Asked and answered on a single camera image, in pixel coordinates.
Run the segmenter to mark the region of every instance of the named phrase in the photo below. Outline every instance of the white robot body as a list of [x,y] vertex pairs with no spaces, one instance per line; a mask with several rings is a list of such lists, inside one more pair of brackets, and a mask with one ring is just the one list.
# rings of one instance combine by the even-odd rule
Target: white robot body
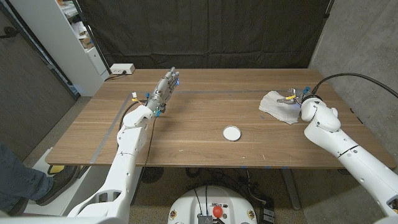
[[206,186],[195,190],[188,191],[174,202],[170,209],[168,224],[207,223],[200,222],[199,216],[208,214],[208,216],[212,216],[212,219],[216,219],[216,215],[213,214],[215,206],[222,208],[223,215],[220,220],[225,224],[257,223],[252,205],[235,191],[226,187],[209,185],[207,186],[206,203]]

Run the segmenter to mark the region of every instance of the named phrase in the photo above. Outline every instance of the dark curtain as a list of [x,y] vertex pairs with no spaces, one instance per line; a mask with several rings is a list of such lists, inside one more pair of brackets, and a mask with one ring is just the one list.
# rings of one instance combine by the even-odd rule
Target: dark curtain
[[307,68],[329,0],[79,0],[109,65]]

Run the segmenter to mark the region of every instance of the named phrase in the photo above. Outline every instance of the shoe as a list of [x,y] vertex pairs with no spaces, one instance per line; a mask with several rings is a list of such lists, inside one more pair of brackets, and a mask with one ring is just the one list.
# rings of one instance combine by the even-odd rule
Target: shoe
[[48,205],[64,192],[71,184],[76,181],[79,174],[78,166],[65,166],[65,168],[53,176],[54,182],[51,190],[42,198],[36,200],[36,204],[40,206]]
[[13,208],[7,212],[9,216],[19,216],[24,213],[26,208],[27,202],[29,201],[28,198],[20,198],[18,202],[13,206]]

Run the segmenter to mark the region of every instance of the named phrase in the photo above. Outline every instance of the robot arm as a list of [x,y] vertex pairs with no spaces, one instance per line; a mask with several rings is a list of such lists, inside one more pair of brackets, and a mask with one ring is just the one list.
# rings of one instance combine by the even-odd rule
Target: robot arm
[[302,119],[310,122],[304,131],[305,136],[334,155],[372,195],[386,216],[396,216],[398,175],[341,130],[335,108],[326,107],[315,95],[302,96],[297,102],[302,104]]
[[147,139],[147,122],[161,111],[178,85],[178,72],[174,67],[157,84],[147,105],[140,105],[123,118],[117,135],[118,151],[103,186],[87,200],[77,205],[68,217],[114,217],[129,221],[133,173],[137,155]]

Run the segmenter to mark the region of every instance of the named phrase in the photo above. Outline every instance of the red button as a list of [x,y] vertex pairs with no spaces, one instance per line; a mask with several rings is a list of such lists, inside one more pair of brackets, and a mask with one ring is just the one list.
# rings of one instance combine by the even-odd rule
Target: red button
[[220,206],[215,206],[213,208],[213,215],[216,218],[221,218],[223,216],[223,209]]

